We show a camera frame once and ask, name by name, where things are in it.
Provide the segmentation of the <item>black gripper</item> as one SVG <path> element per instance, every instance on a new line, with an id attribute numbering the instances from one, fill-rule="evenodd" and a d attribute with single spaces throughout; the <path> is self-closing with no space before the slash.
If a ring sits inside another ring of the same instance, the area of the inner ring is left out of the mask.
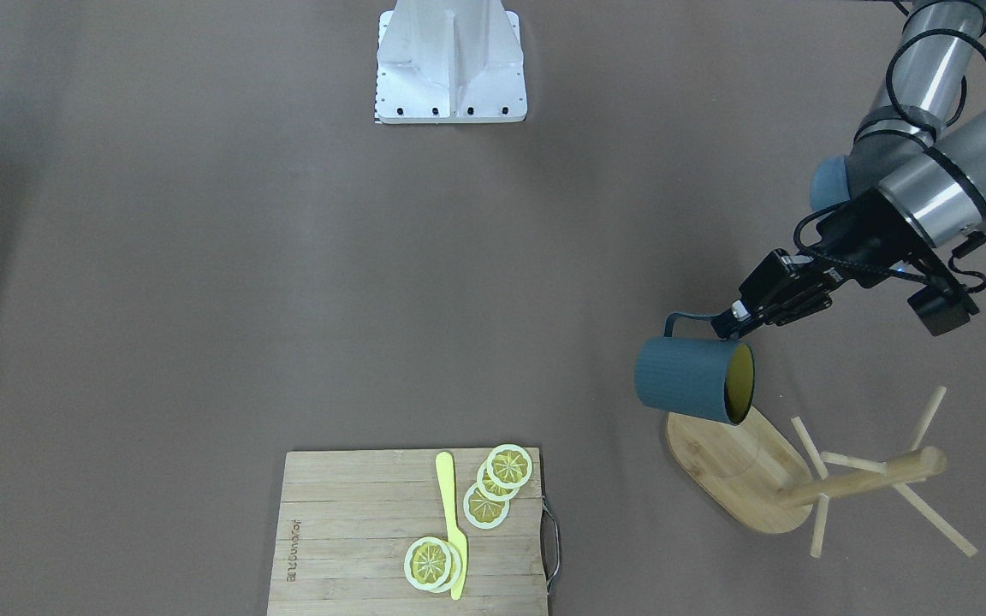
<path id="1" fill-rule="evenodd" d="M 717 338 L 736 340 L 763 326 L 786 326 L 832 305 L 830 292 L 819 287 L 819 270 L 811 258 L 826 258 L 845 278 L 872 288 L 888 278 L 899 262 L 919 275 L 894 275 L 929 284 L 943 275 L 943 262 L 928 242 L 900 214 L 879 188 L 815 211 L 819 241 L 806 256 L 775 249 L 739 286 L 739 299 L 710 320 Z"/>

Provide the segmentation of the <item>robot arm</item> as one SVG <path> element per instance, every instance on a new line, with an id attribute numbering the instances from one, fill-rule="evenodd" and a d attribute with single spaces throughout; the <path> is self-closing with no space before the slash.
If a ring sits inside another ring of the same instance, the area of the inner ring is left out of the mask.
<path id="1" fill-rule="evenodd" d="M 832 305 L 847 281 L 918 286 L 908 305 L 934 336 L 970 322 L 979 285 L 958 261 L 986 240 L 986 110 L 958 109 L 971 56 L 986 48 L 986 1 L 916 1 L 852 151 L 822 163 L 794 254 L 771 251 L 710 323 L 723 340 Z"/>

